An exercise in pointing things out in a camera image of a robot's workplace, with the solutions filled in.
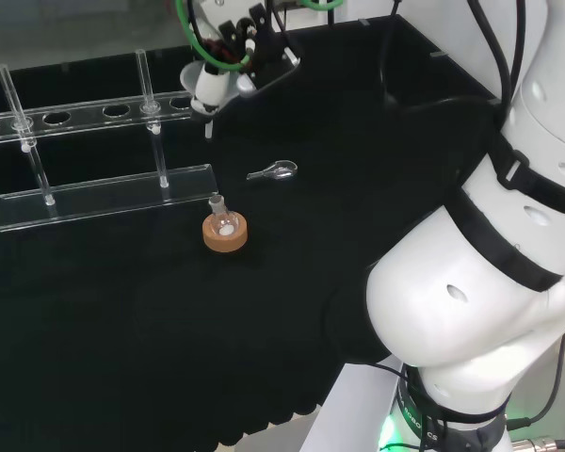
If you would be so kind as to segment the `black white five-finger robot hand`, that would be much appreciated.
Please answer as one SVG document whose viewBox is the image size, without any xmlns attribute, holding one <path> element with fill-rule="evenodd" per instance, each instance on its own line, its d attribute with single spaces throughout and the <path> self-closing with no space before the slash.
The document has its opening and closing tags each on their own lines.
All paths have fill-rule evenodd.
<svg viewBox="0 0 565 452">
<path fill-rule="evenodd" d="M 207 58 L 199 72 L 191 107 L 204 118 L 213 118 L 232 99 L 234 90 L 251 93 L 259 89 L 257 78 L 266 73 L 281 49 L 266 17 L 257 4 L 237 22 L 218 26 L 209 23 L 197 1 L 186 3 L 187 19 Z"/>
</svg>

